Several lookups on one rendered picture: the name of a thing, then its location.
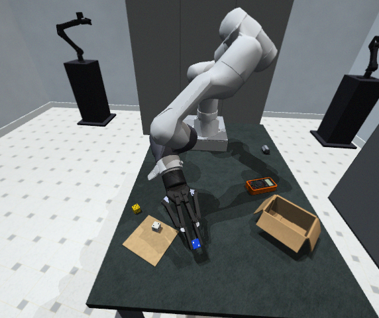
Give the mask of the blue die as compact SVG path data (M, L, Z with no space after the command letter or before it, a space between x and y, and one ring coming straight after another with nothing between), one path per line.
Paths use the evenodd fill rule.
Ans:
M195 239L195 240L191 240L191 243L192 243L192 246L193 246L193 249L192 249L192 250L195 250L195 249L197 249L197 248L201 247L201 245L200 245L200 242L199 242L199 239L198 239L198 238L197 238L197 239Z

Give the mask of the white die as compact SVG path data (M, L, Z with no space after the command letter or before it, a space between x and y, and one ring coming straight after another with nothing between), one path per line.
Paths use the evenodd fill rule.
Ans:
M154 222L153 225L152 225L152 230L153 231L156 231L158 233L158 231L160 230L161 228L161 224L159 222Z

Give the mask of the tan square mat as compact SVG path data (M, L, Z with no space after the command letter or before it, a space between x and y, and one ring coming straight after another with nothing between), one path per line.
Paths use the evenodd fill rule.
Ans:
M161 224L158 233L152 230L155 221ZM123 246L156 267L178 233L176 229L149 215L123 243Z

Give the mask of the yellow die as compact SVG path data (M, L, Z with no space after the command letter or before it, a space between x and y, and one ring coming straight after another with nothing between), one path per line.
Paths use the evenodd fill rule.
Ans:
M138 204L133 205L133 206L132 206L132 209L133 209L133 212L134 212L135 214L137 214L138 212L140 212L140 207L139 207Z

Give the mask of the orange rectangular block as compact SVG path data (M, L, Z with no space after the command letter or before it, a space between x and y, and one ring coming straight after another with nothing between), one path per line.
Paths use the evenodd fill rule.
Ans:
M260 178L247 181L245 187L251 195L256 195L259 193L275 191L277 185L271 178Z

